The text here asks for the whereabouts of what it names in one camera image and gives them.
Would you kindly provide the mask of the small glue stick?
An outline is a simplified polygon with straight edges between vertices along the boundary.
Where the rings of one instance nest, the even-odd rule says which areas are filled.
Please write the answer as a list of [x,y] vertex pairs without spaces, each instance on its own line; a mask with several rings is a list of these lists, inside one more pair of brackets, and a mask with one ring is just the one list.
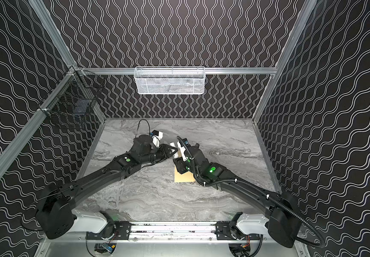
[[[174,147],[174,148],[176,148],[176,150],[178,150],[177,147],[176,147],[176,144],[174,142],[171,142],[170,146]],[[178,153],[177,152],[173,155],[173,158],[178,158]]]

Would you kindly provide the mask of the tan kraft envelope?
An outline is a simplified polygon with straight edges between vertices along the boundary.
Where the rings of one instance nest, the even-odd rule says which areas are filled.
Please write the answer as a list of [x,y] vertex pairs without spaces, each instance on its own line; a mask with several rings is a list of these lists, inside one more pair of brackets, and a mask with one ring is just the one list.
[[175,165],[174,182],[175,183],[192,183],[195,182],[193,173],[190,171],[190,164],[184,161],[181,152],[174,155],[173,162]]

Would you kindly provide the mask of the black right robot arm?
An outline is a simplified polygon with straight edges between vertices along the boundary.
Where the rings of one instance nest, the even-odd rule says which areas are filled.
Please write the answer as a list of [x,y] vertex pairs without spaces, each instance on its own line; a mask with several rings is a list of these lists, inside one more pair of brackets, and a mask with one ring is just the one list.
[[294,246],[302,221],[292,195],[278,194],[240,178],[222,164],[209,161],[199,144],[183,146],[178,142],[177,146],[181,154],[174,159],[178,172],[190,172],[199,185],[225,191],[256,207],[268,219],[268,235],[284,247]]

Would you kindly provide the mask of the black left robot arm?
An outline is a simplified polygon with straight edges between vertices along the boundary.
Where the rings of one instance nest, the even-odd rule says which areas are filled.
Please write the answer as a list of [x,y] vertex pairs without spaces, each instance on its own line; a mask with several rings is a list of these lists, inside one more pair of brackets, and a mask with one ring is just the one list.
[[153,138],[143,134],[133,140],[129,151],[116,156],[103,168],[74,182],[43,189],[36,204],[36,220],[48,239],[57,239],[68,232],[90,232],[103,239],[113,237],[114,221],[101,211],[83,221],[75,209],[81,202],[103,188],[122,181],[142,168],[163,162],[177,153],[169,144],[156,146]]

